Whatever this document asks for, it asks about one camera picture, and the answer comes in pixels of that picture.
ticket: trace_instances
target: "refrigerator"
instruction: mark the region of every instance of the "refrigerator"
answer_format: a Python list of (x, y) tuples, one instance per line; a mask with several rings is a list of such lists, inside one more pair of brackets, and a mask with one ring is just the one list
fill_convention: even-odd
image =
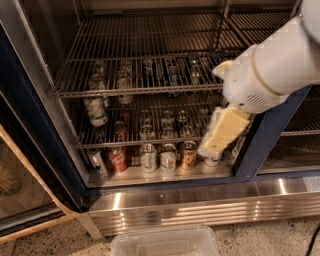
[(94, 238), (317, 215), (317, 84), (253, 115), (219, 163), (186, 156), (228, 104), (211, 70), (299, 13), (293, 0), (2, 1), (1, 125)]

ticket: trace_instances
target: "dark blue panel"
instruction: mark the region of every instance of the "dark blue panel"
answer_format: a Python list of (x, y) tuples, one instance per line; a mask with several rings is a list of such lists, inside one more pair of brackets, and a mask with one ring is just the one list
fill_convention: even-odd
[(47, 175), (55, 177), (54, 185), (69, 195), (66, 200), (75, 210), (79, 209), (86, 187), (2, 28), (0, 90), (53, 167), (46, 169), (51, 172)]
[(251, 134), (233, 167), (236, 177), (252, 177), (257, 174), (310, 88), (308, 86), (292, 93), (285, 103), (256, 117)]

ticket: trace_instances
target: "plastic container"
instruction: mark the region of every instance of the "plastic container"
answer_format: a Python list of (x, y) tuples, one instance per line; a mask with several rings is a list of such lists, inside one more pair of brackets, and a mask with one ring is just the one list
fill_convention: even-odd
[(111, 256), (219, 256), (209, 227), (188, 227), (120, 235), (111, 243)]

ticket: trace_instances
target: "speckled floor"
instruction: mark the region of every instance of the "speckled floor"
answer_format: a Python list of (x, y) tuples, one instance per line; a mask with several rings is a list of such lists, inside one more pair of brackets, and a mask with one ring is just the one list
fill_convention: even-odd
[[(221, 256), (302, 256), (319, 224), (320, 216), (223, 225), (213, 231)], [(111, 240), (92, 240), (78, 220), (73, 220), (2, 244), (0, 255), (108, 256)], [(320, 235), (312, 255), (320, 255)]]

